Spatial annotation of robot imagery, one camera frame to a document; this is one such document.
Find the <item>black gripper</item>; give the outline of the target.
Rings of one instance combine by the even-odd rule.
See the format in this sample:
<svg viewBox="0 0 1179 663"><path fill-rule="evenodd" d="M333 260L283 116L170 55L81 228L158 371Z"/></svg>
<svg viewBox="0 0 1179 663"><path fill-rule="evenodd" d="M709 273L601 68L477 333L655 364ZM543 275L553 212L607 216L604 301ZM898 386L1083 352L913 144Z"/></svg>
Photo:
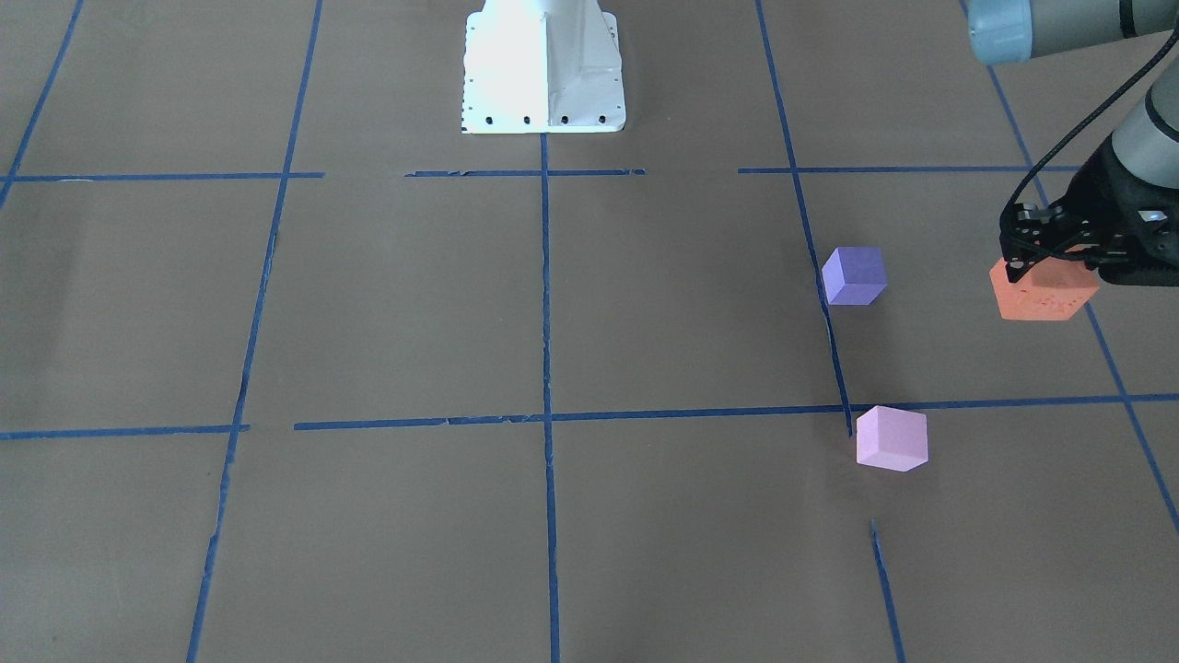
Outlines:
<svg viewBox="0 0 1179 663"><path fill-rule="evenodd" d="M1059 260L1096 270L1109 285L1178 285L1178 193L1129 172L1112 139L1079 169L1058 204L1010 204L999 215L1008 282ZM1076 247L1084 221L1091 231L1086 242L1095 247Z"/></svg>

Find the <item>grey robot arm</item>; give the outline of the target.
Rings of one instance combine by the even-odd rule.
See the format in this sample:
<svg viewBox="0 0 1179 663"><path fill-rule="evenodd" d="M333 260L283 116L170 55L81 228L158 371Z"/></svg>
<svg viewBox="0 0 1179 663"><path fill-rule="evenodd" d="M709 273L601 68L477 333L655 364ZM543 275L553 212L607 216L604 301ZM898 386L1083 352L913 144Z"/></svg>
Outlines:
<svg viewBox="0 0 1179 663"><path fill-rule="evenodd" d="M1175 285L1178 122L1174 1L971 1L974 54L984 64L1028 63L1167 33L1167 41L1102 104L1043 155L999 214L1007 281L1017 283L1043 262L1094 270L1111 285ZM1112 109L1159 64L1165 71L1048 206L1021 202L1023 190L1058 152Z"/></svg>

